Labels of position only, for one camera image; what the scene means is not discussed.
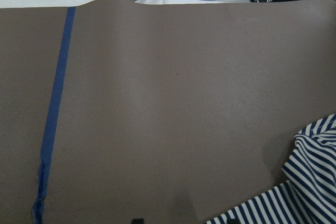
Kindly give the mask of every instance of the brown mat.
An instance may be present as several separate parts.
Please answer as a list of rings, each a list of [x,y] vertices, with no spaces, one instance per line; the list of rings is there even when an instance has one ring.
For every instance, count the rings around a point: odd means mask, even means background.
[[[336,2],[77,8],[45,222],[202,223],[335,112]]]
[[[0,223],[31,223],[66,8],[0,9]]]

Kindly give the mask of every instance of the striped fabric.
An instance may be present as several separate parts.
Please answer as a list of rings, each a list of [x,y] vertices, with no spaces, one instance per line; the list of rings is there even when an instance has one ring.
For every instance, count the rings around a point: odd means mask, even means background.
[[[295,136],[295,149],[283,166],[283,184],[231,209],[206,224],[336,223],[336,114]]]

